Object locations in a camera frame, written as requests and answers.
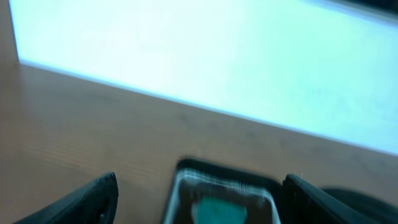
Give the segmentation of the green yellow sponge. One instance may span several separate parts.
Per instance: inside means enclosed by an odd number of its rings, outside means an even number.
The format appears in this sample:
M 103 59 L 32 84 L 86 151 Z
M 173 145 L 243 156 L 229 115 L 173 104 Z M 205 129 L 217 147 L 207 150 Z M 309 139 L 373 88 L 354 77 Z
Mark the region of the green yellow sponge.
M 244 224 L 248 216 L 245 207 L 213 197 L 195 202 L 191 215 L 194 224 Z

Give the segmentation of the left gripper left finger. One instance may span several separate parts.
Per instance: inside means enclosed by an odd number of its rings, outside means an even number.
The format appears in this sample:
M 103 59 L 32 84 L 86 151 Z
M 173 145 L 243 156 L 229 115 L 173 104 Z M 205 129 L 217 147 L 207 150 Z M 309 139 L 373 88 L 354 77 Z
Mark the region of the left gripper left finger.
M 113 224 L 118 183 L 108 172 L 15 224 Z

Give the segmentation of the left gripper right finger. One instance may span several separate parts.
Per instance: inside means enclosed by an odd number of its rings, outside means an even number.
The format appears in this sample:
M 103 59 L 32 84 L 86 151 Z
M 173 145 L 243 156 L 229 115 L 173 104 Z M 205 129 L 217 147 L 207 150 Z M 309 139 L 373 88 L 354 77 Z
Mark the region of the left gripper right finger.
M 295 174 L 286 175 L 283 184 L 285 217 L 290 223 L 367 224 L 369 218 Z

